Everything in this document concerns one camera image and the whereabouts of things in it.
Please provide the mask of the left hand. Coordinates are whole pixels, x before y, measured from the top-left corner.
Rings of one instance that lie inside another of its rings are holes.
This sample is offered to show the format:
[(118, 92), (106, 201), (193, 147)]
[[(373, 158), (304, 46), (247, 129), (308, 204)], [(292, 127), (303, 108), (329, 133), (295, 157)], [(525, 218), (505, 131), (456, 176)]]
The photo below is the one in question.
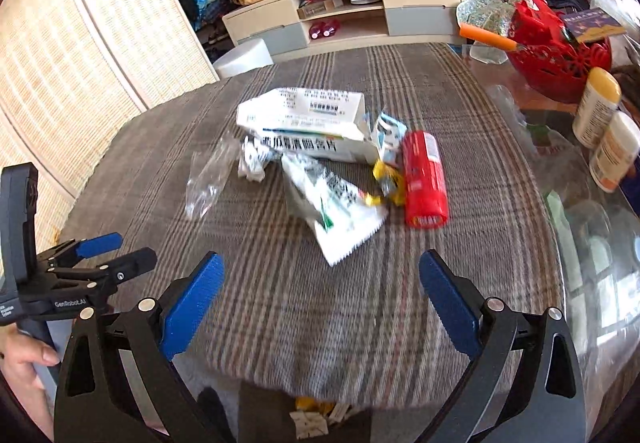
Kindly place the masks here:
[(15, 324), (1, 328), (1, 371), (29, 418), (53, 440), (53, 418), (44, 385), (35, 365), (60, 363), (58, 353), (44, 342), (21, 333)]

